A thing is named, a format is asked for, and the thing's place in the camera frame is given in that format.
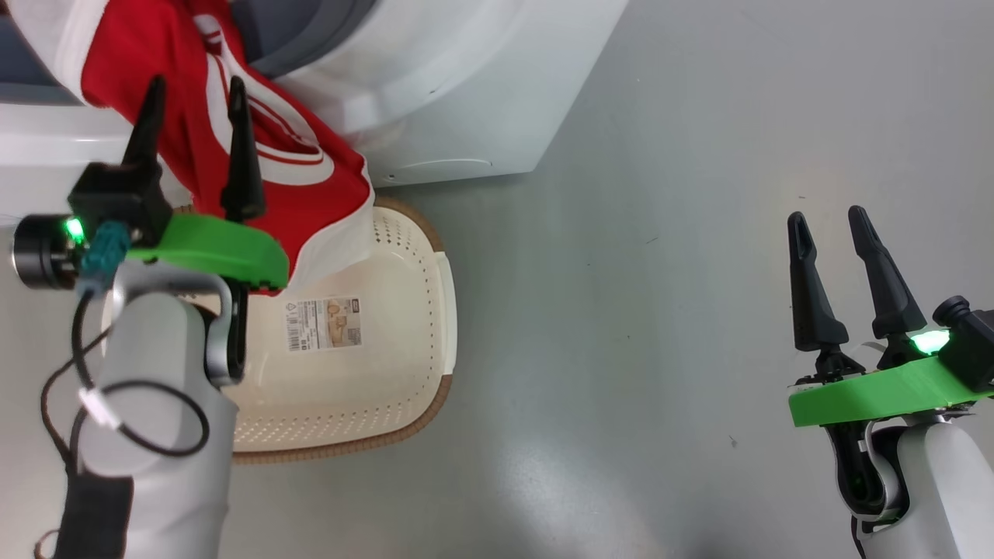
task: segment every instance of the laundry basket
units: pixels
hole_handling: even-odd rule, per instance
[[[249,298],[245,378],[224,389],[239,405],[236,464],[397,443],[445,402],[456,347],[448,259],[410,206],[380,198],[373,215],[368,259],[301,292]]]

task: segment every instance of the white basket handle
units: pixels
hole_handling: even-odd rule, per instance
[[[455,312],[455,281],[452,279],[452,266],[445,253],[435,253],[438,258],[438,276],[441,279],[442,304],[445,313],[445,362],[444,374],[450,375],[455,369],[455,348],[458,341],[458,319]]]

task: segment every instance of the white washing machine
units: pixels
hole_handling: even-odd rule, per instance
[[[627,0],[237,0],[248,59],[367,156],[376,186],[528,172]],[[130,132],[0,15],[0,217],[59,211]],[[167,196],[185,191],[164,178]]]

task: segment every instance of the green light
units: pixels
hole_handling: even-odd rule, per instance
[[[66,220],[66,232],[73,239],[73,242],[77,245],[81,245],[83,241],[86,240],[83,234],[83,222],[79,218],[70,218]]]
[[[933,355],[942,349],[942,346],[949,343],[949,330],[933,330],[923,332],[911,337],[911,343],[918,351],[927,355]]]

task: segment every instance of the floor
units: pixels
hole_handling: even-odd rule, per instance
[[[851,204],[926,314],[994,307],[992,24],[968,0],[631,0],[538,170],[384,192],[452,261],[441,413],[393,447],[236,468],[222,558],[855,558],[827,440],[786,409],[814,360],[792,345],[786,217],[806,213],[865,364]],[[71,301],[3,304],[3,354],[31,350],[0,396],[25,457],[3,464],[24,506],[0,556],[23,557],[61,508],[33,398]],[[962,423],[994,458],[978,409]]]

